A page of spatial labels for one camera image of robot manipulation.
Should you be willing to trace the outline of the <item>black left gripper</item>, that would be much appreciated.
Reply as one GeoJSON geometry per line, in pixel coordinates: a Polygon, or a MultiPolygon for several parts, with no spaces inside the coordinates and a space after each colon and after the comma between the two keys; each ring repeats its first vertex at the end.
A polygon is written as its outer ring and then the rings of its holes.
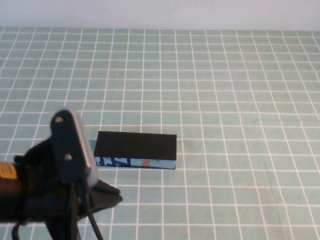
{"type": "Polygon", "coordinates": [[[16,221],[92,219],[93,212],[114,208],[123,200],[119,189],[100,179],[94,186],[92,152],[85,143],[47,139],[14,161],[23,174],[16,221]]]}

